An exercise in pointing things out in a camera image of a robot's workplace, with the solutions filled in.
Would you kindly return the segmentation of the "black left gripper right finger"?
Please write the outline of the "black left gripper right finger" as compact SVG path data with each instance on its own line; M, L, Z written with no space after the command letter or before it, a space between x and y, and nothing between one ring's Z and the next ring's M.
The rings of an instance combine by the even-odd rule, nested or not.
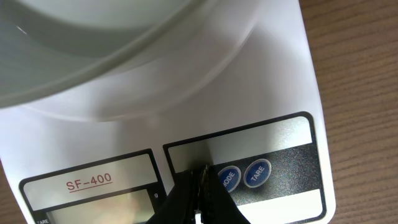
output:
M220 182L214 168L204 166L198 180L198 209L204 224L250 224Z

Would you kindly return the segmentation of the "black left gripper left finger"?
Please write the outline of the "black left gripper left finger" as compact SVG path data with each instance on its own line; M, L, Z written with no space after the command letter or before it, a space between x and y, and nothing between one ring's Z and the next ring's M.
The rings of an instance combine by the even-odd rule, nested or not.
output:
M188 170L178 177L161 208L153 215L154 224L196 223L198 172Z

